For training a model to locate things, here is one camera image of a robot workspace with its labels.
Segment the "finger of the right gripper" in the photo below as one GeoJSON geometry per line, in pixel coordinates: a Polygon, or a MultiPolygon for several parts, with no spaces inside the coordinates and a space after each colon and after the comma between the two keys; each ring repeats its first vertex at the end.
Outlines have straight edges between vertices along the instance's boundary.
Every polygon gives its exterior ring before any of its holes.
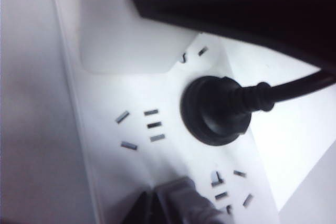
{"type": "Polygon", "coordinates": [[[267,47],[335,73],[335,0],[133,0],[141,17],[267,47]]]}

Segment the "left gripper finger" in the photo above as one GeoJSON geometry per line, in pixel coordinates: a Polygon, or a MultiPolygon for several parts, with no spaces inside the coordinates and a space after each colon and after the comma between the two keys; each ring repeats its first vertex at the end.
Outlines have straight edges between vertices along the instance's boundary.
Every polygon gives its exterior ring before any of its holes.
{"type": "Polygon", "coordinates": [[[155,223],[154,213],[155,193],[142,192],[130,211],[123,219],[123,223],[129,224],[151,224],[155,223]]]}

